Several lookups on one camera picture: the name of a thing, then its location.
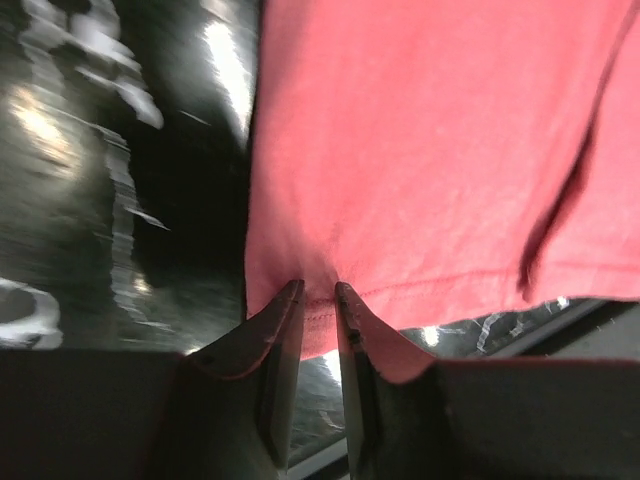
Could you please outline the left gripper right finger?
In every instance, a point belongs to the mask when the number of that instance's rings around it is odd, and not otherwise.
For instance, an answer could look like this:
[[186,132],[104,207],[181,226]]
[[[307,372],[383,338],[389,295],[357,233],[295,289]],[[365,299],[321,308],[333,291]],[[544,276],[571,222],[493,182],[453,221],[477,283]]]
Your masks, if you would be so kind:
[[335,287],[354,479],[635,479],[639,364],[441,359]]

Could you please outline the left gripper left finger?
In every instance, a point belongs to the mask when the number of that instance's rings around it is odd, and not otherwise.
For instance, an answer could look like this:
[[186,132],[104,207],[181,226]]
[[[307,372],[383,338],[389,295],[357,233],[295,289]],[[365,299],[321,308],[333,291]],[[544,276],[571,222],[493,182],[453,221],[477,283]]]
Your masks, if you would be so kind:
[[55,298],[3,281],[5,479],[280,479],[304,284],[190,353],[61,347]]

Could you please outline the salmon pink t shirt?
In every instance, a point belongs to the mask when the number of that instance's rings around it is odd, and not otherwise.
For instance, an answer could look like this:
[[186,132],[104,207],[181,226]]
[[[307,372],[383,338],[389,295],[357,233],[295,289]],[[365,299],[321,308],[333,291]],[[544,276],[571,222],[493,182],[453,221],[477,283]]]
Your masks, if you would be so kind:
[[397,329],[639,296],[635,1],[269,1],[246,309],[334,288]]

